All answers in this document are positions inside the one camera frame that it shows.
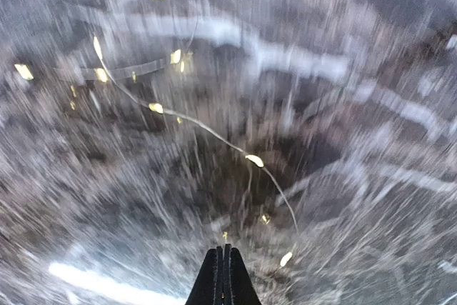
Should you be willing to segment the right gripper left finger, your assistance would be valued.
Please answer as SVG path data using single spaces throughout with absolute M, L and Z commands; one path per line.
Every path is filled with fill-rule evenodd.
M 223 265 L 223 249 L 209 249 L 185 305 L 222 305 Z

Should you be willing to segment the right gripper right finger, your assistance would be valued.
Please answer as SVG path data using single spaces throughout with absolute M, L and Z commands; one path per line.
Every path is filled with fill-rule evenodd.
M 240 251 L 230 244 L 224 247 L 223 304 L 261 305 Z

